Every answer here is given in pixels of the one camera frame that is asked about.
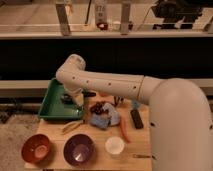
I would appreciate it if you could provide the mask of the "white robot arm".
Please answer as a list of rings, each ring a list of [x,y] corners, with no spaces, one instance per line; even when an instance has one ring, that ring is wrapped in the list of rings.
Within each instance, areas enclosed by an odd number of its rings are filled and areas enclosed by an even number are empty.
[[[195,83],[88,72],[77,54],[59,67],[56,79],[73,97],[91,89],[148,105],[153,171],[213,171],[213,117],[206,95]]]

